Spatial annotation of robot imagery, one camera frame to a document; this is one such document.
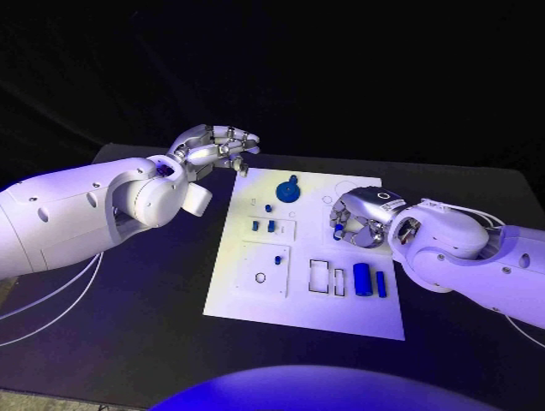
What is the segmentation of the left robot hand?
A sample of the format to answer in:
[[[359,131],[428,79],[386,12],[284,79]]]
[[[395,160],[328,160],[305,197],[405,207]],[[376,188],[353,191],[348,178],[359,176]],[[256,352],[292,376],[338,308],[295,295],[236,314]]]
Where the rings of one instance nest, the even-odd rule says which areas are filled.
[[[168,149],[171,157],[186,170],[187,180],[201,180],[214,168],[232,169],[248,174],[242,153],[259,153],[259,137],[230,126],[200,124],[175,138]]]

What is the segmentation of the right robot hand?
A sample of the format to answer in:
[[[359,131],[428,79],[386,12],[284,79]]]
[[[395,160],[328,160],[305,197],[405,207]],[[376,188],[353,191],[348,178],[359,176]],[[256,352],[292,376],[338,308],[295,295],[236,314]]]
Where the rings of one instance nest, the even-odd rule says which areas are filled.
[[[406,205],[405,199],[384,188],[353,188],[333,205],[333,239],[366,249],[380,247],[393,219]]]

